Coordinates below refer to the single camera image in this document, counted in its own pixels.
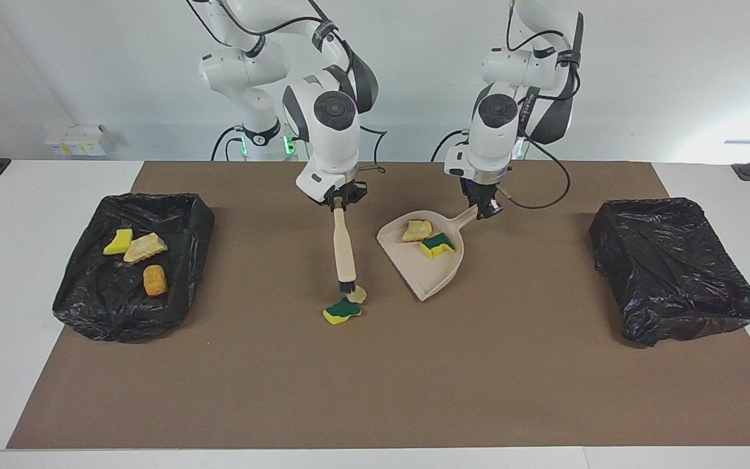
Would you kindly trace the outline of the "green yellow sponge piece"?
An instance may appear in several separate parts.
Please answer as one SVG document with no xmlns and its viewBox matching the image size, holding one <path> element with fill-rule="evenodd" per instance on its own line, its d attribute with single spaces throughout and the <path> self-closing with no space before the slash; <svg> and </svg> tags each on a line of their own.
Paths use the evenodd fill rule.
<svg viewBox="0 0 750 469">
<path fill-rule="evenodd" d="M 335 305 L 329 306 L 322 311 L 322 317 L 330 324 L 342 324 L 352 317 L 360 317 L 362 309 L 357 303 L 348 298 L 342 298 Z"/>
<path fill-rule="evenodd" d="M 442 253 L 456 253 L 456 247 L 446 233 L 438 233 L 430 238 L 426 238 L 419 244 L 423 255 L 428 259 L 435 259 Z"/>
</svg>

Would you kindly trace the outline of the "beige angular foam chunk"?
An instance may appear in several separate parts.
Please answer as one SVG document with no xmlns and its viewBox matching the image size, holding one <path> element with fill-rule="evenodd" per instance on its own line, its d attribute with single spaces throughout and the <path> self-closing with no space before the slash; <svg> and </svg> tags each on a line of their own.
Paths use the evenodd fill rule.
<svg viewBox="0 0 750 469">
<path fill-rule="evenodd" d="M 149 233 L 131 241 L 123 255 L 123 261 L 128 264 L 137 264 L 168 249 L 169 247 L 156 233 Z"/>
</svg>

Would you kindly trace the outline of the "white cardboard box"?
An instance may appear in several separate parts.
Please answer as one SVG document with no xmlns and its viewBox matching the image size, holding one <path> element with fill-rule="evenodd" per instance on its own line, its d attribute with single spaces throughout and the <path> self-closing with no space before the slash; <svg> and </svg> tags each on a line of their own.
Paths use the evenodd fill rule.
<svg viewBox="0 0 750 469">
<path fill-rule="evenodd" d="M 107 157 L 115 143 L 101 124 L 47 125 L 45 146 L 53 156 Z"/>
</svg>

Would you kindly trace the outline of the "pale yellow foam lump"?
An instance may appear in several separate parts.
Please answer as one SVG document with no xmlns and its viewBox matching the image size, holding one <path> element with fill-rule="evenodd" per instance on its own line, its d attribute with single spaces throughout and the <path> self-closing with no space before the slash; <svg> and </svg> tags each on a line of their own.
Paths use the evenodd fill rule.
<svg viewBox="0 0 750 469">
<path fill-rule="evenodd" d="M 402 242 L 423 242 L 432 236 L 432 231 L 434 231 L 434 226 L 429 220 L 408 220 L 406 231 L 402 235 Z"/>
</svg>

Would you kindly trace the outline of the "brown cracked bread roll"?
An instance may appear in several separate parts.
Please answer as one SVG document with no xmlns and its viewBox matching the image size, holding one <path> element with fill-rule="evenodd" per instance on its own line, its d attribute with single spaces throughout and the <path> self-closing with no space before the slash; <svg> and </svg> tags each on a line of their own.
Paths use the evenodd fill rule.
<svg viewBox="0 0 750 469">
<path fill-rule="evenodd" d="M 165 270 L 161 265 L 149 265 L 143 270 L 143 285 L 146 295 L 150 298 L 161 296 L 169 291 L 169 282 Z"/>
</svg>

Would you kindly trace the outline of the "beige plastic dustpan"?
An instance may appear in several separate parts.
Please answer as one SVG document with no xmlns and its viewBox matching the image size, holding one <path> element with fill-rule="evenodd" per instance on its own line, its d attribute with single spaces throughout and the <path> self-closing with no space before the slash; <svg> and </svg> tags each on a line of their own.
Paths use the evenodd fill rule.
<svg viewBox="0 0 750 469">
<path fill-rule="evenodd" d="M 464 241 L 460 231 L 476 219 L 477 206 L 471 206 L 453 218 L 434 211 L 417 210 L 383 226 L 378 231 L 377 241 L 414 296 L 419 301 L 425 301 L 447 286 L 455 276 L 464 258 Z M 445 250 L 429 258 L 421 249 L 422 243 L 402 242 L 410 220 L 431 222 L 434 235 L 445 234 L 455 252 Z"/>
</svg>

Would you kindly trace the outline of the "black bag lined bin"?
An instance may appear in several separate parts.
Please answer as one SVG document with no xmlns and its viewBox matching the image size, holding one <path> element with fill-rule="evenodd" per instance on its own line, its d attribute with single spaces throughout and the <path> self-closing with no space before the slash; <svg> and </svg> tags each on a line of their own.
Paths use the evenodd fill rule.
<svg viewBox="0 0 750 469">
<path fill-rule="evenodd" d="M 750 284 L 693 200 L 608 200 L 589 236 L 623 339 L 654 347 L 750 324 Z"/>
<path fill-rule="evenodd" d="M 104 197 L 72 250 L 51 311 L 95 341 L 134 343 L 167 335 L 189 315 L 202 284 L 215 216 L 196 193 Z M 117 229 L 156 233 L 169 247 L 137 264 L 102 250 Z M 169 291 L 150 298 L 143 270 L 163 267 Z"/>
</svg>

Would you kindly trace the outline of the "beige hand brush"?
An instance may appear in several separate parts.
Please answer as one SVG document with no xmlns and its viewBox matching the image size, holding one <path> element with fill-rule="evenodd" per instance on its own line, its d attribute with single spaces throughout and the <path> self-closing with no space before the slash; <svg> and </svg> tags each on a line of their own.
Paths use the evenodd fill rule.
<svg viewBox="0 0 750 469">
<path fill-rule="evenodd" d="M 335 223 L 333 245 L 339 290 L 343 294 L 351 294 L 356 290 L 357 272 L 351 238 L 346 228 L 345 210 L 338 207 L 334 208 L 331 213 L 333 213 Z"/>
</svg>

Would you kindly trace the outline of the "plain yellow sponge piece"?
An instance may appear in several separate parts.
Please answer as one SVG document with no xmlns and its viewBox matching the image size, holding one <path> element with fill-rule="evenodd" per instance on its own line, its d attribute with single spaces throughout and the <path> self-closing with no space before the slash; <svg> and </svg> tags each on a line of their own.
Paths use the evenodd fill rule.
<svg viewBox="0 0 750 469">
<path fill-rule="evenodd" d="M 117 229 L 113 240 L 104 247 L 104 255 L 119 255 L 126 253 L 133 240 L 133 229 Z"/>
</svg>

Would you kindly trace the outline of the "brown table mat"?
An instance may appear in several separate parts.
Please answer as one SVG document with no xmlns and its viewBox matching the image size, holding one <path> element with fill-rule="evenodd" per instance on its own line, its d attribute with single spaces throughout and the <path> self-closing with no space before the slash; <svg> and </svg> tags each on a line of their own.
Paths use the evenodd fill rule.
<svg viewBox="0 0 750 469">
<path fill-rule="evenodd" d="M 59 336 L 10 449 L 750 446 L 745 330 L 623 341 L 589 233 L 605 200 L 665 193 L 645 163 L 572 163 L 562 204 L 464 229 L 452 282 L 416 301 L 376 240 L 414 210 L 455 216 L 429 163 L 366 173 L 346 219 L 363 314 L 337 300 L 331 216 L 296 163 L 148 162 L 133 190 L 198 193 L 216 223 L 185 323 L 155 341 Z"/>
</svg>

